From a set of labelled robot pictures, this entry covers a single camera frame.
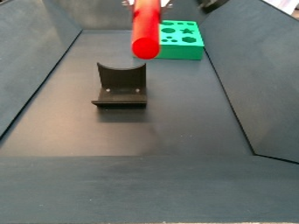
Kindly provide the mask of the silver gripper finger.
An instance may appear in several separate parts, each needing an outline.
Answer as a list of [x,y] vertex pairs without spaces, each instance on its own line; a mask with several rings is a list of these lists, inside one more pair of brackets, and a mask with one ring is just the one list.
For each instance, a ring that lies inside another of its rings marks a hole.
[[161,0],[160,2],[161,9],[168,9],[172,7],[172,0]]
[[121,5],[132,11],[135,6],[135,0],[121,0]]

